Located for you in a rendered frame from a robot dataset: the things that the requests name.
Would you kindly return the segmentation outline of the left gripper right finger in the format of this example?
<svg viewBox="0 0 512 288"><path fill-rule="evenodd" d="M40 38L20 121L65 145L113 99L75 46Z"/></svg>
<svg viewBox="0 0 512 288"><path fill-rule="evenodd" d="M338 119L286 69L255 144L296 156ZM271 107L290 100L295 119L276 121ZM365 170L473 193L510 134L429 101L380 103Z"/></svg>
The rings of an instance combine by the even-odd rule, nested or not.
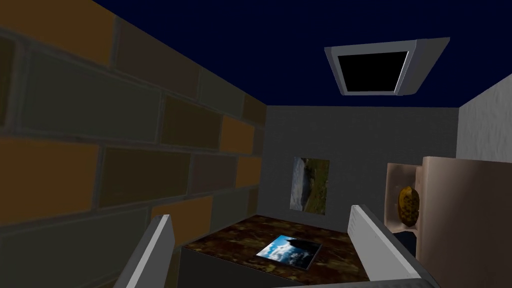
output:
<svg viewBox="0 0 512 288"><path fill-rule="evenodd" d="M425 270L365 205L352 205L347 232L370 281L425 278Z"/></svg>

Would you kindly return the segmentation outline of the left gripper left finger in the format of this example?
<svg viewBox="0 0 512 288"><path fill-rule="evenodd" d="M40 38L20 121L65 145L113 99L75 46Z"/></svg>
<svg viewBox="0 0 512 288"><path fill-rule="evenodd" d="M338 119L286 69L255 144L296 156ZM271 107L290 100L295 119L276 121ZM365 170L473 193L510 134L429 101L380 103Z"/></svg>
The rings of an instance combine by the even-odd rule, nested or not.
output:
<svg viewBox="0 0 512 288"><path fill-rule="evenodd" d="M113 288L164 288L174 246L171 216L156 215Z"/></svg>

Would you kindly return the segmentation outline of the yellow door knob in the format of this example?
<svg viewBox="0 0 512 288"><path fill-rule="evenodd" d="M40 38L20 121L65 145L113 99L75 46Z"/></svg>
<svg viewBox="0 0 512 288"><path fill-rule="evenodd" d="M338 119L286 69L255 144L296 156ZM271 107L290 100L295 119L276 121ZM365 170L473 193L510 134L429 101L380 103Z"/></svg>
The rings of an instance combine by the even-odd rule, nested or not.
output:
<svg viewBox="0 0 512 288"><path fill-rule="evenodd" d="M400 221L407 227L417 224L420 210L420 196L411 186L404 187L398 195L397 211Z"/></svg>

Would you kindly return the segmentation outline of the blue sky picture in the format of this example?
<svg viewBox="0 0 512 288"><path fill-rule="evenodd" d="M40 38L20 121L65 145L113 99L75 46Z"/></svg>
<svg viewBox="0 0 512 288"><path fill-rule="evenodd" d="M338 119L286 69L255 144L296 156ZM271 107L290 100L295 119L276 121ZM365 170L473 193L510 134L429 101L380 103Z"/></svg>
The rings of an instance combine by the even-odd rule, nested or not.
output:
<svg viewBox="0 0 512 288"><path fill-rule="evenodd" d="M279 235L256 256L307 271L322 247L318 242Z"/></svg>

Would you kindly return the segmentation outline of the landscape picture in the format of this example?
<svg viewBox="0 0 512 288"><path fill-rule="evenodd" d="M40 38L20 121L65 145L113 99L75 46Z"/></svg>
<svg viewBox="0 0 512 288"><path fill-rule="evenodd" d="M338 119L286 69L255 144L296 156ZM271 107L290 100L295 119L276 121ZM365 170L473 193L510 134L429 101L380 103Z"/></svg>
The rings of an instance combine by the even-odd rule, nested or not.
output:
<svg viewBox="0 0 512 288"><path fill-rule="evenodd" d="M295 157L293 159L289 208L325 215L330 162L326 159Z"/></svg>

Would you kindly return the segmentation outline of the beige door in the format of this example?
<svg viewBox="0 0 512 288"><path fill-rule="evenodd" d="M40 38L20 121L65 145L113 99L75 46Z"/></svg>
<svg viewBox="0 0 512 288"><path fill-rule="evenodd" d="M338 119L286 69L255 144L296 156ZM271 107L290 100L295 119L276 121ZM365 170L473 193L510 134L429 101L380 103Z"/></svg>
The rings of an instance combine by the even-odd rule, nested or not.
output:
<svg viewBox="0 0 512 288"><path fill-rule="evenodd" d="M399 192L419 193L406 226ZM512 163L426 156L387 165L384 225L413 232L415 258L440 288L512 288Z"/></svg>

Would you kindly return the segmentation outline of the grey framed dark window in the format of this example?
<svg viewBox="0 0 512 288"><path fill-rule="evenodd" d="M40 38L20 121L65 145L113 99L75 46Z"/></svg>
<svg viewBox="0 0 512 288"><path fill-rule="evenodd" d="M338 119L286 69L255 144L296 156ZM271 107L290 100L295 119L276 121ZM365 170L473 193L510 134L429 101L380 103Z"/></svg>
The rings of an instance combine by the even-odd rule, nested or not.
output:
<svg viewBox="0 0 512 288"><path fill-rule="evenodd" d="M344 96L417 93L450 42L449 37L325 47Z"/></svg>

